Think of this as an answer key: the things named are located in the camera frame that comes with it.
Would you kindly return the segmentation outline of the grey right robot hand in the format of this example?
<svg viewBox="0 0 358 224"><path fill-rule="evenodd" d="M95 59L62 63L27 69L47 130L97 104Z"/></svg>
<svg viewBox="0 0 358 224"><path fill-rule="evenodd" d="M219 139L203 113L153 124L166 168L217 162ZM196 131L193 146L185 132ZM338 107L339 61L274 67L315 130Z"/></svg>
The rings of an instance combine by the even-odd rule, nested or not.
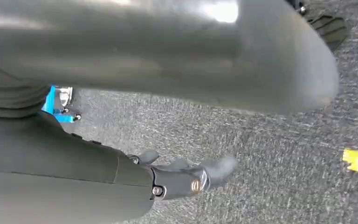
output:
<svg viewBox="0 0 358 224"><path fill-rule="evenodd" d="M0 0L0 224L135 219L236 166L154 166L156 151L127 155L69 134L42 111L55 85L283 114L329 104L339 73L284 0Z"/></svg>

